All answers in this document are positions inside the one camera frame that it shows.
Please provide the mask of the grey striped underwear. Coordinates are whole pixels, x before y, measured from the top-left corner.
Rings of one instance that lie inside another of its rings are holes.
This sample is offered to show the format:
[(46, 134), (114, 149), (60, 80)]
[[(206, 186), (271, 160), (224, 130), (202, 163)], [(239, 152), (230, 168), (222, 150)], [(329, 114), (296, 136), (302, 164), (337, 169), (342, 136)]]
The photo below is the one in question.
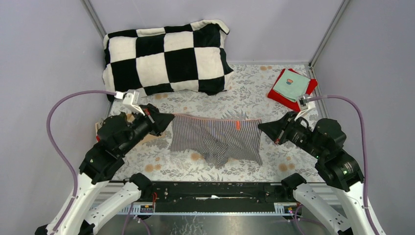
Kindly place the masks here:
[(230, 158), (263, 165), (259, 153), (260, 119), (235, 120), (176, 114), (172, 122), (170, 151), (192, 150), (216, 168)]

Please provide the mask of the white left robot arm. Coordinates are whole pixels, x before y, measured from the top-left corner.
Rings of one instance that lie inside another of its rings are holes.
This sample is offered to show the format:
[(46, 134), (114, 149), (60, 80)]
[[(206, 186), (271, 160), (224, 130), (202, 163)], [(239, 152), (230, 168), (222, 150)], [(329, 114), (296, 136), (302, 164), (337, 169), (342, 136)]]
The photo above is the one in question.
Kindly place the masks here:
[(176, 117), (161, 113), (151, 105), (140, 106), (140, 112), (133, 113), (133, 121), (121, 112), (103, 120), (97, 130), (98, 142), (85, 154), (74, 173), (74, 187), (56, 217), (47, 225), (36, 229), (37, 235), (94, 235), (109, 219), (123, 207), (137, 200), (160, 198), (153, 182), (142, 173), (129, 177), (123, 188), (90, 211), (102, 189), (112, 180), (124, 165), (125, 155), (146, 136), (160, 136)]

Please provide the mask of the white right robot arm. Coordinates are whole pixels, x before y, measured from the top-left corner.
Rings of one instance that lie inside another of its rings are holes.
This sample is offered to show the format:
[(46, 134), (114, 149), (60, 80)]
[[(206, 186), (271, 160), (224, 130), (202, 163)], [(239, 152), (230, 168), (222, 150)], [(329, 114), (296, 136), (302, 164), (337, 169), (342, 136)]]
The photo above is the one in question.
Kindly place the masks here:
[(293, 174), (282, 181), (281, 197), (296, 200), (333, 235), (380, 235), (383, 233), (365, 190), (365, 177), (358, 162), (343, 145), (346, 134), (338, 121), (320, 119), (311, 129), (305, 119), (287, 113), (260, 128), (275, 144), (287, 141), (315, 157), (315, 169), (337, 196), (345, 215), (339, 214), (318, 196), (304, 178)]

